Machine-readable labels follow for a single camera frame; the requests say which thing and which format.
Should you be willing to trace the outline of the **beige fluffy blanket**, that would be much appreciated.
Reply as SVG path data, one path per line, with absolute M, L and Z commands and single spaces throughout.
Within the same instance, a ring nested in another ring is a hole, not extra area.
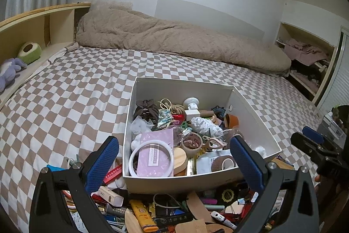
M 155 18 L 118 2 L 96 2 L 81 17 L 76 41 L 85 47 L 118 48 L 231 63 L 271 76 L 286 76 L 291 60 L 275 44 L 224 34 L 197 25 Z

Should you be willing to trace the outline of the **brown leather strip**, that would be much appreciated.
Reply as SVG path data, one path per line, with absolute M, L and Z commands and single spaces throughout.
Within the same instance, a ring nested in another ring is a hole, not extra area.
M 196 192 L 190 192 L 186 202 L 190 212 L 197 220 L 202 219 L 205 223 L 210 224 L 215 222 Z

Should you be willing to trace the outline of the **brown leather card holder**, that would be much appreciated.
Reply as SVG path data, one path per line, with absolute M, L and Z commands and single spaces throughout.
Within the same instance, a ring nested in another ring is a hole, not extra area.
M 226 114 L 224 116 L 224 126 L 226 129 L 232 129 L 239 126 L 239 119 L 235 115 Z

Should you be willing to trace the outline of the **round wooden box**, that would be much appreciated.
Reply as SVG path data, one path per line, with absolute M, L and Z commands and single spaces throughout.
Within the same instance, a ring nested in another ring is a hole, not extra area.
M 180 147 L 175 147 L 173 149 L 173 153 L 174 153 L 173 175 L 178 176 L 185 172 L 188 165 L 188 157 L 186 155 L 186 152 Z

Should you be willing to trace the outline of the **green avocado plush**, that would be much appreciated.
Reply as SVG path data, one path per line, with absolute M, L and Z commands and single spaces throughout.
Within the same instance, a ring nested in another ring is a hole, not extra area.
M 41 52 L 42 49 L 38 43 L 28 41 L 22 45 L 17 57 L 25 64 L 31 64 L 41 57 Z

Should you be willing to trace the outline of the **white cardboard shoe box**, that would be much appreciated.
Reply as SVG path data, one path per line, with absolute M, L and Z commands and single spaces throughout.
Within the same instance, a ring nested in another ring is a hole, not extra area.
M 198 98 L 199 107 L 203 110 L 210 110 L 218 105 L 223 106 L 229 114 L 237 116 L 239 129 L 245 142 L 252 149 L 262 146 L 266 151 L 266 162 L 272 161 L 280 154 L 281 148 L 274 136 L 242 92 L 235 86 L 187 80 L 136 78 L 128 105 L 122 154 L 123 178 L 129 192 L 141 194 L 198 192 L 242 179 L 243 176 L 238 167 L 193 176 L 160 177 L 157 179 L 130 176 L 128 160 L 131 155 L 131 123 L 136 102 L 145 99 L 153 99 L 158 102 L 163 98 L 168 98 L 173 103 L 182 103 L 190 97 Z

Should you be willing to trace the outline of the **brown washi tape roll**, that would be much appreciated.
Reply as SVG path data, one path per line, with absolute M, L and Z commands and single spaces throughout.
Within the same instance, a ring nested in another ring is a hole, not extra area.
M 237 164 L 232 156 L 223 155 L 213 160 L 211 164 L 211 171 L 216 172 L 221 170 L 233 169 L 234 167 L 236 167 L 236 165 Z

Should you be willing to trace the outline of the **dark brown scrunchie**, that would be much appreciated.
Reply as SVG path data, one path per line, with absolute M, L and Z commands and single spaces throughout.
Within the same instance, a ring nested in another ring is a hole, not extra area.
M 154 125 L 158 124 L 159 109 L 153 99 L 136 101 L 136 109 L 133 114 L 133 119 L 136 119 L 138 116 L 146 121 L 151 120 Z

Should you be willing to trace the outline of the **white crochet scrunchie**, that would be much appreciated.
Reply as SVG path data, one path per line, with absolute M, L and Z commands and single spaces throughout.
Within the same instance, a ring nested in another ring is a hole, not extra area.
M 223 130 L 209 119 L 194 117 L 190 122 L 190 127 L 192 130 L 201 136 L 205 135 L 207 137 L 215 138 L 223 136 Z

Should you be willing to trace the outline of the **pink purple booklet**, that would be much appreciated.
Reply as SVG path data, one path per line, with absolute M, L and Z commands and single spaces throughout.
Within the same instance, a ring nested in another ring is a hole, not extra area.
M 157 140 L 166 143 L 173 153 L 173 130 L 164 129 L 143 133 L 140 143 Z M 171 162 L 170 154 L 165 147 L 158 144 L 148 144 L 142 147 L 138 153 L 137 176 L 138 177 L 171 177 L 173 176 L 174 162 Z

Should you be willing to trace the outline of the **checkered bed sheet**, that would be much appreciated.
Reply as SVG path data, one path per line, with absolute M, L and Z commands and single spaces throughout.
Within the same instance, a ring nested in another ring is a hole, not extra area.
M 81 47 L 65 54 L 16 91 L 1 109 L 1 205 L 20 232 L 28 231 L 39 171 L 84 159 L 113 135 L 122 139 L 137 77 L 235 86 L 295 167 L 316 166 L 291 145 L 321 115 L 282 77 L 177 55 Z

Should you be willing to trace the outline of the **black round gold-seal case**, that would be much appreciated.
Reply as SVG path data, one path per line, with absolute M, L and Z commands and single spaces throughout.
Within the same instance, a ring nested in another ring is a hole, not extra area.
M 237 200 L 237 197 L 238 192 L 235 187 L 222 187 L 217 194 L 217 200 L 225 206 L 233 204 Z

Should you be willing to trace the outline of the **purple plush toy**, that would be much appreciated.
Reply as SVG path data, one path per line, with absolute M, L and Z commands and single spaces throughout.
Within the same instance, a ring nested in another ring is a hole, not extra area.
M 19 58 L 10 58 L 5 60 L 1 65 L 0 92 L 3 92 L 5 88 L 14 81 L 17 73 L 26 67 L 27 64 Z

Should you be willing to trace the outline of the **orange yellow lighter tube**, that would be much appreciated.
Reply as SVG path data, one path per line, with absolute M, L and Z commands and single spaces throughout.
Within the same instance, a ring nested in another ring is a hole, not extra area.
M 144 232 L 157 232 L 159 230 L 158 225 L 155 223 L 142 201 L 132 199 L 130 200 L 130 205 Z

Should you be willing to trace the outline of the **wooden headboard shelf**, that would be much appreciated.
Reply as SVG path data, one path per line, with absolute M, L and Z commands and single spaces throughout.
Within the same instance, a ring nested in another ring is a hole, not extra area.
M 76 26 L 90 6 L 88 2 L 55 5 L 24 12 L 1 22 L 1 62 L 16 57 L 27 41 L 39 44 L 42 49 L 40 58 L 20 71 L 15 82 L 1 93 L 1 106 L 41 67 L 46 66 L 49 58 L 65 52 L 75 42 Z

